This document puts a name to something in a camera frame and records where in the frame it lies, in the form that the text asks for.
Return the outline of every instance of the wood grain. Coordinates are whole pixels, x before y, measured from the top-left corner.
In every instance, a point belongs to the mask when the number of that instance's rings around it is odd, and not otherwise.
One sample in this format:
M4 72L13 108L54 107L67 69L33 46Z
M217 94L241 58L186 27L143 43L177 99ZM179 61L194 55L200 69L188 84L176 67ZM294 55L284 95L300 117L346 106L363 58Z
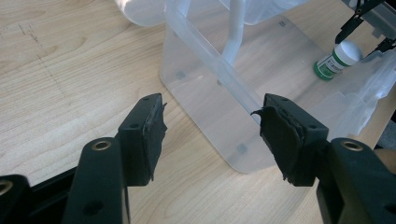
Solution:
M326 51L350 10L316 0L285 15ZM155 181L129 189L133 223L320 223L315 188L294 188L276 167L239 174L210 145L159 79L163 34L111 0L1 1L0 175L35 185L76 166L86 143L114 135L139 98L161 92L169 129ZM365 132L383 131L395 95Z

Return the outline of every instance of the plastic bottle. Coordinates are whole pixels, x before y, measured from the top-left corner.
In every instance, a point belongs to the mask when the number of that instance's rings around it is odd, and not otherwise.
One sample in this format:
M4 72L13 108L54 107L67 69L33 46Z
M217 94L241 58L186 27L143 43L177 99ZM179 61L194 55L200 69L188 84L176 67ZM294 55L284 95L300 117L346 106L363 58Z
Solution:
M318 77L331 80L335 74L357 63L362 58L359 47L352 41L344 40L332 50L332 54L326 55L316 62L314 70Z

